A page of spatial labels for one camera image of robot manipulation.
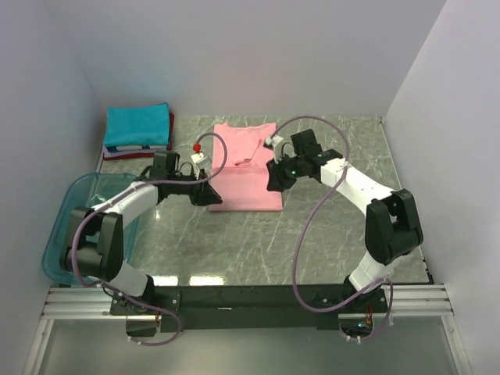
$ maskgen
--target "marble table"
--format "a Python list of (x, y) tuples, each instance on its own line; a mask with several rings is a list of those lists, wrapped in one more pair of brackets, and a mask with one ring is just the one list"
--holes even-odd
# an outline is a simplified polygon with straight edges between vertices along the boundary
[[(216, 123), (250, 127), (283, 123), (290, 116), (179, 116), (173, 132), (174, 150), (189, 161), (196, 137)], [(390, 188), (400, 184), (377, 117), (325, 116), (348, 136), (352, 165)], [(301, 120), (280, 135), (314, 129), (324, 148), (344, 151), (340, 137), (327, 125)], [(213, 140), (202, 141), (211, 153)], [(104, 161), (103, 173), (139, 174), (152, 160)], [(155, 276), (157, 284), (290, 284), (295, 242), (310, 210), (327, 187), (301, 179), (283, 193), (282, 212), (216, 212), (194, 207), (187, 197), (171, 196), (140, 218), (132, 266)], [(336, 194), (323, 205), (302, 246), (298, 281), (302, 284), (341, 283), (365, 253), (364, 216)], [(416, 249), (395, 267), (394, 282), (429, 281), (422, 252)]]

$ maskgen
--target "teal towel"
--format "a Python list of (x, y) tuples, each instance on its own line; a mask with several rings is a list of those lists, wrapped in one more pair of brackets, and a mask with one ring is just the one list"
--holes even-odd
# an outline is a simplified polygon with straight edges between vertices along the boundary
[(137, 108), (108, 108), (104, 146), (168, 145), (169, 106), (166, 103)]

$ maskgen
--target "stack of folded clothes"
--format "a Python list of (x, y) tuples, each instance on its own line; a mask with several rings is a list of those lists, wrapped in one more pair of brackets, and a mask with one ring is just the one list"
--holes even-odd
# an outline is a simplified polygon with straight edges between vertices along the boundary
[(108, 108), (104, 160), (153, 157), (172, 149), (173, 114), (166, 103), (137, 108)]

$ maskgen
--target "white wall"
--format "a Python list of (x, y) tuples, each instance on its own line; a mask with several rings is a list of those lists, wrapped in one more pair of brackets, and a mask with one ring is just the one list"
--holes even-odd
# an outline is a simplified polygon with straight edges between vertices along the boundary
[(448, 0), (387, 115), (475, 373), (500, 373), (500, 3)]
[(0, 373), (21, 373), (48, 290), (41, 256), (69, 183), (95, 168), (98, 105), (38, 0), (0, 2)]
[(445, 0), (45, 0), (104, 105), (384, 115)]

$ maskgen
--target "folded shirt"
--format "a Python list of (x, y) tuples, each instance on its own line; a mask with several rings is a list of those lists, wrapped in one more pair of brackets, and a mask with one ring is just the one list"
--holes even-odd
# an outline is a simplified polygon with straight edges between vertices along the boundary
[[(259, 127), (215, 125), (215, 133), (226, 142), (227, 162), (222, 172), (210, 181), (223, 202), (210, 205), (209, 211), (281, 211), (281, 193), (267, 191), (269, 172), (266, 163), (273, 151), (264, 148), (264, 140), (276, 130), (275, 123)], [(212, 173), (218, 170), (224, 157), (223, 147), (214, 138)]]
[(170, 143), (166, 103), (137, 108), (108, 108), (105, 147), (165, 145)]

